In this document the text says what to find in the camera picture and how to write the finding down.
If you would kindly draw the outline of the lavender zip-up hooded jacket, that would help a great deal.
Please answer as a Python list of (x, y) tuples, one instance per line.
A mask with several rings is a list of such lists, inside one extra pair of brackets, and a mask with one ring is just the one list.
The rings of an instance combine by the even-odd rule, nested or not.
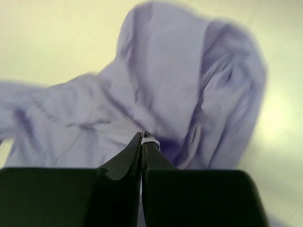
[(266, 70), (232, 23), (148, 2), (126, 16), (114, 60), (51, 87), (0, 83), (4, 168), (98, 168), (149, 133), (180, 170), (234, 170)]

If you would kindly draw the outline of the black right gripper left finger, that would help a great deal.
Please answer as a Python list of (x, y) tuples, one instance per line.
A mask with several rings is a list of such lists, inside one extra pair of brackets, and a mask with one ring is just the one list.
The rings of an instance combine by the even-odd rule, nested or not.
[(141, 140), (98, 168), (4, 168), (3, 227), (134, 227), (141, 181)]

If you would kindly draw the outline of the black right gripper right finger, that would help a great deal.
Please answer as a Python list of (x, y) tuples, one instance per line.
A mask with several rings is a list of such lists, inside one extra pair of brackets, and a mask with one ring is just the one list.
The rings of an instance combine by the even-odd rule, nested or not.
[(142, 134), (142, 203), (148, 227), (267, 227), (252, 178), (239, 170), (180, 170)]

